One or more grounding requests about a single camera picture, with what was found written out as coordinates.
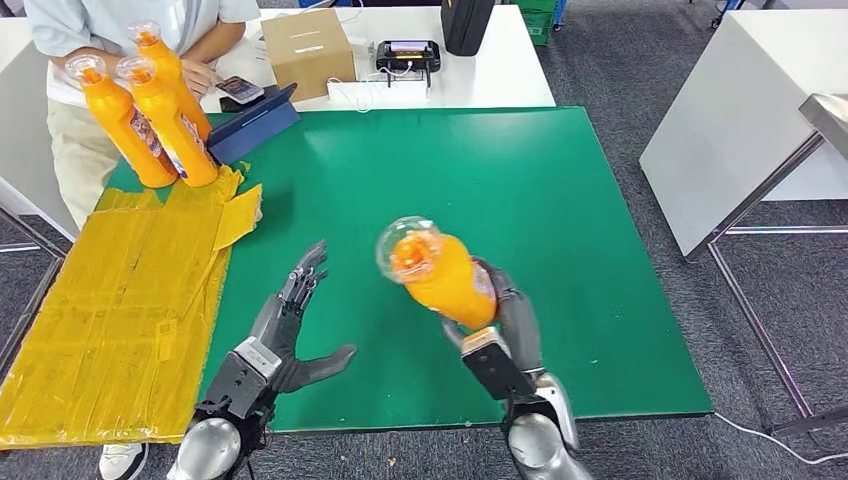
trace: white shirt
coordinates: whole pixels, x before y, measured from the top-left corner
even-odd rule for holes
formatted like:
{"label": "white shirt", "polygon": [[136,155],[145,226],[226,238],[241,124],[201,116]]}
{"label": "white shirt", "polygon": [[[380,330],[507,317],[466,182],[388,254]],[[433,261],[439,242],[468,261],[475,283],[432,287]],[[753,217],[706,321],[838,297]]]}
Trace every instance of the white shirt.
{"label": "white shirt", "polygon": [[[136,49],[127,27],[140,20],[158,23],[165,44],[181,55],[219,19],[241,23],[259,17],[256,0],[26,0],[25,6],[36,48],[52,57],[82,47],[132,55]],[[47,96],[85,106],[79,83],[53,62]]]}

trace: yellow taped cardboard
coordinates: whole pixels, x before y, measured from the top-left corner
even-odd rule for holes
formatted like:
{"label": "yellow taped cardboard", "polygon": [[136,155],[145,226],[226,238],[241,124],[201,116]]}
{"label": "yellow taped cardboard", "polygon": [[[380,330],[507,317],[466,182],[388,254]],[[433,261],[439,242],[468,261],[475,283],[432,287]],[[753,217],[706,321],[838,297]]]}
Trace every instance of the yellow taped cardboard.
{"label": "yellow taped cardboard", "polygon": [[230,246],[261,189],[242,177],[110,190],[80,233],[0,387],[0,448],[176,442],[196,401]]}

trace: orange bottle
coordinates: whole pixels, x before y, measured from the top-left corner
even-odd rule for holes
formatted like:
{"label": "orange bottle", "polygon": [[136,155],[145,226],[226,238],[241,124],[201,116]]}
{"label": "orange bottle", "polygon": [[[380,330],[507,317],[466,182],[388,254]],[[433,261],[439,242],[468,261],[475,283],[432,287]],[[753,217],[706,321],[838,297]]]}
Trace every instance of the orange bottle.
{"label": "orange bottle", "polygon": [[138,109],[162,141],[174,166],[190,187],[202,187],[218,178],[218,167],[200,136],[180,111],[174,92],[155,75],[153,62],[144,57],[126,57],[115,68],[132,85]]}
{"label": "orange bottle", "polygon": [[159,24],[153,20],[144,20],[133,23],[129,28],[130,35],[138,46],[138,54],[153,60],[156,75],[176,93],[180,111],[194,124],[200,139],[205,142],[212,131],[212,125],[185,83],[180,57],[162,41]]}
{"label": "orange bottle", "polygon": [[174,183],[177,171],[159,138],[136,110],[130,92],[106,74],[103,59],[79,55],[68,60],[65,70],[80,82],[92,116],[135,170],[139,181],[150,188]]}
{"label": "orange bottle", "polygon": [[418,303],[471,330],[495,316],[495,290],[486,270],[459,239],[430,220],[404,217],[389,225],[377,242],[377,264]]}

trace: robotic arm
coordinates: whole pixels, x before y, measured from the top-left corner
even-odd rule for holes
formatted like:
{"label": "robotic arm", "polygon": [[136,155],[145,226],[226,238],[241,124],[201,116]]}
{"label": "robotic arm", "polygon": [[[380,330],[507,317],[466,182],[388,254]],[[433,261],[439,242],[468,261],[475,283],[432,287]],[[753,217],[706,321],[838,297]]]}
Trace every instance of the robotic arm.
{"label": "robotic arm", "polygon": [[265,301],[247,339],[227,354],[195,407],[169,480],[235,478],[254,450],[265,448],[277,396],[333,376],[350,363],[353,345],[309,361],[295,356],[303,312],[327,276],[326,270],[316,271],[326,258],[326,242],[310,247],[283,287]]}
{"label": "robotic arm", "polygon": [[505,400],[503,431],[515,466],[526,480],[591,480],[575,458],[577,429],[568,396],[542,365],[533,307],[509,276],[482,259],[497,294],[495,322],[466,335],[442,317],[445,336],[495,400]]}

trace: bottle label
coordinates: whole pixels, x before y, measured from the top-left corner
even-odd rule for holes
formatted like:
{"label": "bottle label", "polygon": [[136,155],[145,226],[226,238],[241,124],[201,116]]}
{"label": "bottle label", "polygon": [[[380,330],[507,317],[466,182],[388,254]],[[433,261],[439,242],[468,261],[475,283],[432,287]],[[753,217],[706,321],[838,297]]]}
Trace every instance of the bottle label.
{"label": "bottle label", "polygon": [[472,265],[474,267],[472,270],[472,284],[474,285],[474,290],[481,295],[489,297],[492,301],[497,300],[497,295],[495,295],[495,286],[492,285],[492,279],[489,278],[489,272],[478,265],[477,262],[472,262]]}
{"label": "bottle label", "polygon": [[206,156],[206,159],[209,160],[209,162],[214,164],[215,161],[212,160],[212,157],[209,156],[209,151],[206,150],[206,144],[203,143],[203,140],[200,139],[200,134],[197,133],[197,126],[194,123],[192,123],[188,118],[186,118],[185,115],[180,114],[180,117],[182,117],[183,124],[188,129],[188,132],[194,138],[194,143],[196,143],[197,146],[200,147],[200,149],[203,151],[203,155]]}
{"label": "bottle label", "polygon": [[168,154],[168,157],[171,159],[171,163],[174,164],[174,168],[177,169],[177,173],[180,174],[180,177],[186,178],[188,175],[185,173],[185,168],[183,168],[183,164],[180,163],[180,158],[177,156],[177,152],[174,151],[174,148],[168,143],[168,139],[162,137],[162,148],[165,149],[165,152]]}
{"label": "bottle label", "polygon": [[159,142],[159,137],[156,136],[156,132],[153,131],[150,122],[135,108],[133,109],[133,118],[130,120],[130,126],[138,134],[138,137],[147,144],[147,148],[150,149],[150,153],[154,157],[162,155],[162,143]]}
{"label": "bottle label", "polygon": [[[200,135],[198,135],[197,133],[197,127],[195,127],[194,124],[191,123],[189,119],[187,119],[186,116],[183,114],[180,114],[180,120],[182,120],[183,125],[185,125],[186,127],[186,130],[188,130],[188,133],[194,139],[194,143],[196,143],[197,146],[200,147],[200,151],[203,152],[203,155],[206,157],[207,160],[209,160],[209,163],[214,164],[214,160],[212,160],[212,157],[209,156],[209,151],[206,150],[206,145],[203,143],[203,140],[200,139]],[[180,177],[188,178],[188,173],[186,173],[185,167],[183,167],[182,162],[180,162],[180,157],[177,156],[177,152],[174,151],[174,147],[170,143],[168,143],[167,138],[162,138],[162,148],[164,148],[165,151],[168,153],[168,156],[171,157],[171,162],[174,164],[174,168],[177,169],[177,173],[180,174]]]}

